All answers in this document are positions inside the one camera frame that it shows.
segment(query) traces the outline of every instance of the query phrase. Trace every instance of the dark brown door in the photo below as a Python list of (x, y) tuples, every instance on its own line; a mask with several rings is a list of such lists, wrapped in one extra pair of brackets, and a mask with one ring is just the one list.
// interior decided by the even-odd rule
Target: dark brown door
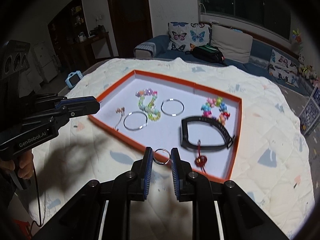
[(108, 0), (119, 57), (133, 57), (133, 49), (152, 38), (148, 0)]

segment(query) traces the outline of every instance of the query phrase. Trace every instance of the bolt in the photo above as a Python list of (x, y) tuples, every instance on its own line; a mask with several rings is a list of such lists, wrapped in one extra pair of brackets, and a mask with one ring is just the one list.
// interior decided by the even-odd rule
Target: bolt
[(224, 184), (226, 184), (226, 186), (229, 188), (232, 188), (236, 185), (232, 180), (227, 180)]
[(98, 185), (98, 181), (96, 179), (92, 179), (88, 182), (89, 187), (95, 187)]
[(134, 171), (127, 171), (127, 172), (125, 173), (125, 175), (126, 175), (128, 178), (133, 178), (133, 177), (136, 175), (136, 173), (135, 173)]
[(192, 179), (195, 179), (196, 177), (198, 177), (198, 173), (196, 173), (195, 171), (191, 171), (189, 172), (188, 176)]

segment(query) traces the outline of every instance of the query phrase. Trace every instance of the white quilted tablecloth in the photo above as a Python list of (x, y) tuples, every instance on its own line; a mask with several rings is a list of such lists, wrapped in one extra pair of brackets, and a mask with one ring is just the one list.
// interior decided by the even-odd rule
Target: white quilted tablecloth
[[(292, 238), (313, 208), (314, 197), (308, 146), (280, 89), (234, 66), (215, 68), (180, 58), (171, 62), (113, 59), (86, 75), (67, 97), (98, 96), (134, 69), (190, 80), (242, 98), (242, 128), (231, 179)], [(33, 150), (44, 222), (90, 179), (112, 180), (142, 158), (86, 116), (72, 119), (59, 132)], [(38, 220), (34, 197), (29, 210)], [(153, 165), (147, 201), (132, 203), (132, 239), (191, 239), (191, 215), (191, 203), (175, 198), (171, 170)]]

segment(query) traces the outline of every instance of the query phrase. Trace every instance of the blue toy camera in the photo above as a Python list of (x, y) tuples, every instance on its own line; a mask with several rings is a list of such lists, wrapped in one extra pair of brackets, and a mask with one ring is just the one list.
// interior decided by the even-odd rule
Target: blue toy camera
[(77, 70), (76, 72), (71, 72), (67, 79), (66, 79), (66, 84), (67, 86), (72, 89), (76, 86), (76, 84), (81, 80), (83, 79), (83, 75), (82, 73)]

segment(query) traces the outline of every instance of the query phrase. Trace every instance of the black bag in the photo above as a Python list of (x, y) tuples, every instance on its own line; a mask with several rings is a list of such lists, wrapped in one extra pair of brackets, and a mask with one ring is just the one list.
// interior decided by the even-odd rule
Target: black bag
[(190, 52), (194, 57), (210, 62), (223, 64), (224, 56), (217, 48), (210, 45), (204, 45), (193, 48)]

